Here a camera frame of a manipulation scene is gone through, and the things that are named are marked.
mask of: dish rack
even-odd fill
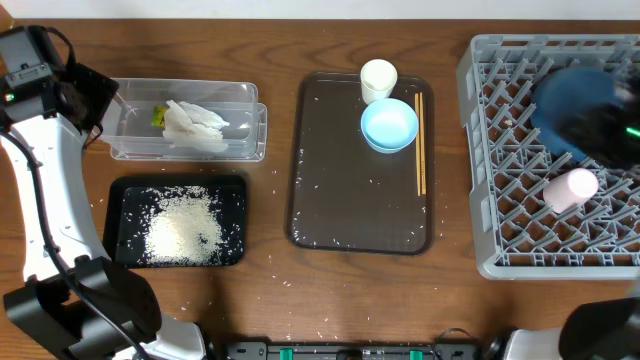
[[[592,66],[624,79],[640,70],[640,35],[478,35],[456,70],[471,157],[476,263],[488,279],[632,279],[640,274],[640,181],[537,141],[531,95],[548,74]],[[549,179],[593,171],[597,194],[555,214]]]

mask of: blue bowl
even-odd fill
[[[383,154],[392,154],[416,138],[418,116],[404,101],[382,99],[369,105],[362,113],[360,129],[371,148]]]

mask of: green object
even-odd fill
[[[151,125],[164,128],[164,113],[166,113],[167,110],[169,110],[169,108],[166,108],[164,106],[154,106],[153,120],[151,120]]]
[[[293,349],[281,349],[280,360],[293,360]]]
[[[634,128],[627,128],[627,133],[636,137],[640,137],[640,130]]]
[[[409,360],[422,360],[424,358],[424,354],[420,350],[411,350],[409,352]]]

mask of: white cup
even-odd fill
[[[362,100],[367,105],[391,95],[391,90],[398,81],[398,71],[390,62],[375,59],[367,62],[360,71],[362,84]]]
[[[598,178],[587,169],[573,169],[553,179],[542,190],[542,198],[559,214],[573,205],[586,203],[598,192]]]

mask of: wooden table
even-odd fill
[[[561,326],[579,304],[623,297],[629,282],[489,281],[476,270],[470,168],[455,68],[482,33],[639,33],[639,22],[69,20],[54,25],[80,62],[111,77],[248,81],[269,108],[266,158],[252,164],[115,161],[98,143],[83,170],[103,232],[109,186],[132,174],[243,174],[249,227],[229,268],[137,271],[163,312],[199,321],[214,337],[272,341],[429,342],[449,327],[489,338],[508,325]],[[314,71],[357,72],[372,58],[429,82],[435,93],[436,242],[425,255],[305,251],[284,236],[296,93]],[[0,293],[22,286],[24,230],[17,188],[0,152]],[[292,284],[283,286],[283,281]],[[0,357],[49,358],[0,315]]]

